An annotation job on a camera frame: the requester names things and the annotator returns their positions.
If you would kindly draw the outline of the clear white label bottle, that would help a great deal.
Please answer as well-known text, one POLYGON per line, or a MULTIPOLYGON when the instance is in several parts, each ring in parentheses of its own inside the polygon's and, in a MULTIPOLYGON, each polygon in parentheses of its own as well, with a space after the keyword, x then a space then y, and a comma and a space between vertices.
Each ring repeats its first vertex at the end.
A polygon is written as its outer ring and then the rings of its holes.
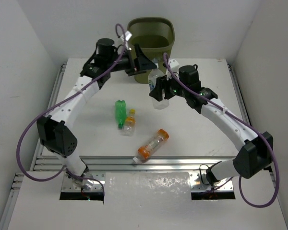
MULTIPOLYGON (((152 91, 155 88, 157 78, 164 76, 164 73, 159 69, 157 59, 154 58, 152 62, 156 65, 156 69, 151 70, 151 72, 148 75, 148 84, 150 91, 152 91)), ((159 102, 155 98, 152 98, 152 103, 153 107, 157 110, 162 110, 169 106, 169 100, 162 100, 159 102)))

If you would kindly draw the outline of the green crushed plastic bottle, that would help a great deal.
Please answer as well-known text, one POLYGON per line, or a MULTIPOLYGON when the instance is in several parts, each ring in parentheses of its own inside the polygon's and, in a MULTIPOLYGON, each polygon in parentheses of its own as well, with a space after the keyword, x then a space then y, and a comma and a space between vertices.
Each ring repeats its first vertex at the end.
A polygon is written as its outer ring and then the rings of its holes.
POLYGON ((118 129, 122 129, 126 116, 126 102, 124 100, 117 100, 115 102, 115 119, 118 129))

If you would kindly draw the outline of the small yellow cap bottle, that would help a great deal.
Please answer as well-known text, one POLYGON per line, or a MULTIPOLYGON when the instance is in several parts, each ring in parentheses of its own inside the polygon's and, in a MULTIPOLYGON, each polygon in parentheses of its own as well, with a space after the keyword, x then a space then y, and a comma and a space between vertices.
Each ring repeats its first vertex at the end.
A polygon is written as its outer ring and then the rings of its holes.
POLYGON ((122 134, 124 136, 132 136, 135 131, 135 110, 131 109, 129 113, 127 114, 127 117, 124 121, 123 127, 122 127, 122 134))

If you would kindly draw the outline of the tall orange label bottle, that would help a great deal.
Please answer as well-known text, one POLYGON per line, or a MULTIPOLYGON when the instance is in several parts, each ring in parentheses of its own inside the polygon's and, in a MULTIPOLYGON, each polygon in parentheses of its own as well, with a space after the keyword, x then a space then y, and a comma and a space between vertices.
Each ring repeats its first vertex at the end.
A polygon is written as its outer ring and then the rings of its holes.
POLYGON ((147 142, 145 142, 133 157, 135 164, 148 160, 164 143, 168 140, 169 134, 163 130, 158 130, 147 142))

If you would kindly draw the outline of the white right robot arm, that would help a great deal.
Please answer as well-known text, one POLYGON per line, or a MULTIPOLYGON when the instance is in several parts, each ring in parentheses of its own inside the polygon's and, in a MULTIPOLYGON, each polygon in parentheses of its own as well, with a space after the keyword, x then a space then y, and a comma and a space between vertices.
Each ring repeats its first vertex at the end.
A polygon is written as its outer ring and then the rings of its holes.
POLYGON ((204 183, 214 185, 235 176, 249 179, 272 163, 270 149, 273 137, 268 132, 258 135, 236 120, 218 95, 201 85, 196 64, 180 66, 176 60, 170 59, 164 63, 164 67, 167 68, 166 75, 157 78, 149 95, 159 102, 174 96, 184 98, 190 108, 215 124, 238 151, 235 158, 208 167, 204 183))

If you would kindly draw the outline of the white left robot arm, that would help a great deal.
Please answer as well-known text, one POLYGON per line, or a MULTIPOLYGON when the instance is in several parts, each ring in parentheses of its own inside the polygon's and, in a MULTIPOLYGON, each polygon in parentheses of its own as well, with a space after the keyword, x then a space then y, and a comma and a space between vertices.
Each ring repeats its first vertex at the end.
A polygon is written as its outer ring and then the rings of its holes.
POLYGON ((41 144, 57 156, 75 177, 82 177, 88 170, 76 151, 77 138, 72 133, 72 126, 82 108, 103 87, 112 72, 125 71, 132 76, 156 67, 138 44, 134 48, 136 58, 132 58, 127 44, 118 53, 112 39, 99 39, 93 55, 83 65, 66 98, 36 122, 41 144))

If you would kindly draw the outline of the olive green plastic bin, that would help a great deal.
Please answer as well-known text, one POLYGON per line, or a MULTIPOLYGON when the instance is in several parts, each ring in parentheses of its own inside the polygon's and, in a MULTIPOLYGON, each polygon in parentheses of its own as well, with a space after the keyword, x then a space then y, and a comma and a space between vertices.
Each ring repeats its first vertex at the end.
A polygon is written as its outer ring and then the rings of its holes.
POLYGON ((170 56, 175 42, 172 22, 161 17, 136 18, 128 23, 127 30, 132 34, 129 40, 132 58, 136 58, 134 45, 138 44, 143 53, 151 61, 157 61, 159 69, 165 73, 163 54, 170 56))

